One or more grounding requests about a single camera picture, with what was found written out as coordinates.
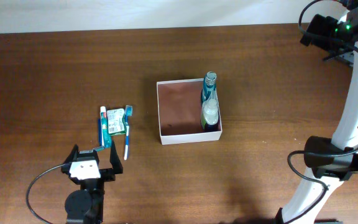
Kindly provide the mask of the teal mouthwash bottle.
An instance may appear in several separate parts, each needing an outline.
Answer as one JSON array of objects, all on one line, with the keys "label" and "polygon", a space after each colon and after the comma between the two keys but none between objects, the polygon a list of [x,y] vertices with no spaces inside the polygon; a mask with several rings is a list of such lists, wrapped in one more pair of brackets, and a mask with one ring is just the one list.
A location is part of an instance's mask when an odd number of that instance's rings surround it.
[{"label": "teal mouthwash bottle", "polygon": [[201,104],[215,96],[217,74],[215,72],[207,72],[203,79],[203,87],[201,90]]}]

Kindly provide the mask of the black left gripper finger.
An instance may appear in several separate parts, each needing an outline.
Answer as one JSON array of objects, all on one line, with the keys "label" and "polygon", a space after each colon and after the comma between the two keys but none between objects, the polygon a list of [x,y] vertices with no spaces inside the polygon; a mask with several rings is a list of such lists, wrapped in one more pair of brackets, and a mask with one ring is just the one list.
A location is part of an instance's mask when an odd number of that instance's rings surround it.
[{"label": "black left gripper finger", "polygon": [[115,174],[123,173],[123,166],[117,154],[114,141],[111,142],[111,147],[110,147],[110,163],[112,165],[112,169]]},{"label": "black left gripper finger", "polygon": [[78,145],[75,144],[73,146],[73,149],[71,150],[71,152],[69,153],[69,155],[67,156],[67,158],[63,161],[64,164],[70,164],[71,162],[75,161],[78,155]]}]

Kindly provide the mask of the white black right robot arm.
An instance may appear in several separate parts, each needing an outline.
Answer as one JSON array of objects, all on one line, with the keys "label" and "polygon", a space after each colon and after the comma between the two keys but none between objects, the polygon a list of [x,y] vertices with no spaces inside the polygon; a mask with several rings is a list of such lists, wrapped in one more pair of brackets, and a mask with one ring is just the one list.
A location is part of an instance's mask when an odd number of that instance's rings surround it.
[{"label": "white black right robot arm", "polygon": [[329,58],[352,55],[352,77],[344,111],[331,138],[311,136],[300,151],[306,165],[291,200],[276,214],[274,223],[314,223],[329,196],[358,173],[358,1],[341,1],[346,13],[339,19],[317,14],[307,29],[302,29],[301,43],[315,45]]}]

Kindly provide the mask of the clear pump soap bottle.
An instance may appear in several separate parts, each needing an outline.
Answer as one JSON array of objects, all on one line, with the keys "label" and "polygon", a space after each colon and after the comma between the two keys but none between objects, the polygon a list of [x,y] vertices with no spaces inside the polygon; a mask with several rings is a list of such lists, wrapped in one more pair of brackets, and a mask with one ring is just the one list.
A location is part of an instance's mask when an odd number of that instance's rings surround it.
[{"label": "clear pump soap bottle", "polygon": [[218,130],[219,108],[218,101],[215,99],[206,100],[201,108],[201,127],[205,132]]}]

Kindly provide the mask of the blue white toothbrush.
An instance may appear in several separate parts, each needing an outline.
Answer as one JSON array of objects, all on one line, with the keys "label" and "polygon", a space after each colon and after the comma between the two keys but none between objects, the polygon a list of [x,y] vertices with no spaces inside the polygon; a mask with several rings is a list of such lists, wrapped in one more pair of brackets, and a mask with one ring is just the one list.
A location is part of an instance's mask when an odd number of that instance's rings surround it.
[{"label": "blue white toothbrush", "polygon": [[125,126],[126,126],[126,138],[125,138],[125,148],[124,148],[124,160],[126,161],[129,157],[129,132],[130,132],[130,126],[129,126],[129,117],[133,114],[133,108],[131,105],[126,105],[125,108]]}]

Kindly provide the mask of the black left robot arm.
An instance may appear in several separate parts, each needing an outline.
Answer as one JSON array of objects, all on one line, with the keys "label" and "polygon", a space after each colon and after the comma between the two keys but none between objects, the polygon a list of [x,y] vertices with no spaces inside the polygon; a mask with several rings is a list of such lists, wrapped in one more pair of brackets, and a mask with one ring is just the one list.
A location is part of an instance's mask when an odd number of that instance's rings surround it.
[{"label": "black left robot arm", "polygon": [[123,173],[123,166],[113,144],[110,147],[111,167],[99,168],[97,150],[80,151],[75,145],[64,160],[61,172],[80,189],[65,200],[67,223],[102,223],[104,206],[104,184]]}]

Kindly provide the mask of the green Dettol soap pack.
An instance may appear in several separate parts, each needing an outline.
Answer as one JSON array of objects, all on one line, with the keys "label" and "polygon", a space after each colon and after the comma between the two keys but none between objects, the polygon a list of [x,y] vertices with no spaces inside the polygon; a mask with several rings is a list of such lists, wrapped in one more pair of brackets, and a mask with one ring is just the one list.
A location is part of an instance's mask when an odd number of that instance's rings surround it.
[{"label": "green Dettol soap pack", "polygon": [[111,136],[126,133],[126,125],[124,124],[125,110],[123,108],[107,110],[108,133]]}]

